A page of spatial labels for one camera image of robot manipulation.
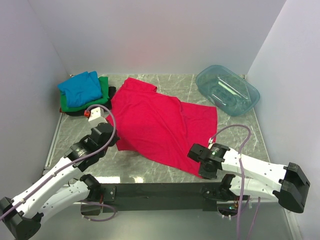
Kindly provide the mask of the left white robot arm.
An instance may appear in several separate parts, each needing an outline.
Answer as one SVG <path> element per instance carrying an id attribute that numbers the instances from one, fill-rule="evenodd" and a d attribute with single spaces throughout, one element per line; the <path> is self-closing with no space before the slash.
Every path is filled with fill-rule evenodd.
<path id="1" fill-rule="evenodd" d="M 76 202 L 100 204 L 101 183 L 91 174 L 83 174 L 67 188 L 64 184 L 81 175 L 105 156 L 108 147 L 119 140 L 114 125 L 103 122 L 73 144 L 58 163 L 19 195 L 0 200 L 0 220 L 17 240 L 28 240 L 56 213 Z"/>

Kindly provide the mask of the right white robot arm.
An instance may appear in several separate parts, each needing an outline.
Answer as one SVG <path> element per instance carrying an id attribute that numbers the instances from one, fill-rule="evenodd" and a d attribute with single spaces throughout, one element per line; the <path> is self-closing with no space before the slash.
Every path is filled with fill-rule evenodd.
<path id="1" fill-rule="evenodd" d="M 305 210 L 310 181 L 293 162 L 288 165 L 269 163 L 214 143 L 209 148 L 193 144 L 187 155 L 200 164 L 200 177 L 212 180 L 218 171 L 225 171 L 218 187 L 205 190 L 213 201 L 228 202 L 244 197 L 278 202 L 283 208 L 301 214 Z"/>

